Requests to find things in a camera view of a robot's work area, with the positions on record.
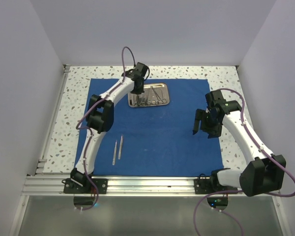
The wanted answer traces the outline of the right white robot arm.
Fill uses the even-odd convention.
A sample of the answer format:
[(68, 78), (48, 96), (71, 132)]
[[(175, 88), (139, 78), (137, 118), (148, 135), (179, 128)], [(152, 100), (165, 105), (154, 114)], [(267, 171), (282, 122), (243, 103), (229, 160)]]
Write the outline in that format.
[(241, 189), (248, 197), (280, 190), (286, 160), (282, 155), (273, 154), (249, 125), (243, 113), (244, 103), (227, 101), (221, 90), (207, 93), (206, 102), (206, 110), (196, 110), (193, 134), (201, 130), (210, 139), (219, 138), (225, 127), (237, 142), (247, 165), (242, 171), (214, 170), (210, 176), (199, 180), (199, 185), (215, 193)]

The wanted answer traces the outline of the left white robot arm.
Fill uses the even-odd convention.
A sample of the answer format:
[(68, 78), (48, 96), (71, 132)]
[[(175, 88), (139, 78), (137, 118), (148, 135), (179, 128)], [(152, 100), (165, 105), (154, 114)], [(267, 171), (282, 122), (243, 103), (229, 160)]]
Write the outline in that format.
[(144, 92), (145, 77), (149, 76), (149, 67), (137, 63), (134, 68), (124, 71), (121, 78), (106, 92), (92, 95), (88, 110), (77, 125), (78, 130), (86, 130), (86, 141), (81, 156), (70, 173), (75, 187), (81, 193), (87, 193), (92, 188), (91, 175), (97, 152), (105, 134), (114, 123), (115, 105), (128, 93)]

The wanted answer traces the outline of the blue surgical cloth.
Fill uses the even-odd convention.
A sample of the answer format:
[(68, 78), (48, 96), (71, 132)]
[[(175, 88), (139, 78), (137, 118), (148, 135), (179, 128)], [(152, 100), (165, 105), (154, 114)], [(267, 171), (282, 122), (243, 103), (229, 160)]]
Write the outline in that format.
[(96, 155), (95, 175), (195, 177), (223, 168), (219, 140), (209, 139), (203, 131), (192, 133), (196, 110), (207, 106), (208, 81), (165, 79), (164, 83), (170, 97), (166, 106), (132, 108), (127, 97), (116, 105), (113, 126)]

